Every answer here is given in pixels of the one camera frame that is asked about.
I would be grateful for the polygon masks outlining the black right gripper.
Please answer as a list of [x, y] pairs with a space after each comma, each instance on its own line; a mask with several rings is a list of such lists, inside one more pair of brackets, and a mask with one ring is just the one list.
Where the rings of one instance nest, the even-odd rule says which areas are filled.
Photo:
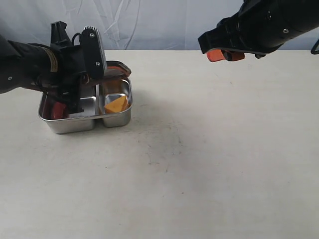
[[317, 0], [245, 0], [239, 11], [198, 38], [210, 62], [257, 59], [319, 26]]

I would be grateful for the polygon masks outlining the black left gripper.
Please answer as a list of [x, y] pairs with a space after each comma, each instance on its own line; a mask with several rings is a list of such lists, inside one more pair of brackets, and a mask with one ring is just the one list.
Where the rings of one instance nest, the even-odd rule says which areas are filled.
[[86, 70], [80, 45], [66, 33], [67, 24], [51, 24], [50, 45], [20, 43], [0, 38], [0, 92], [16, 88], [40, 91], [66, 105], [69, 113], [82, 112], [81, 85]]

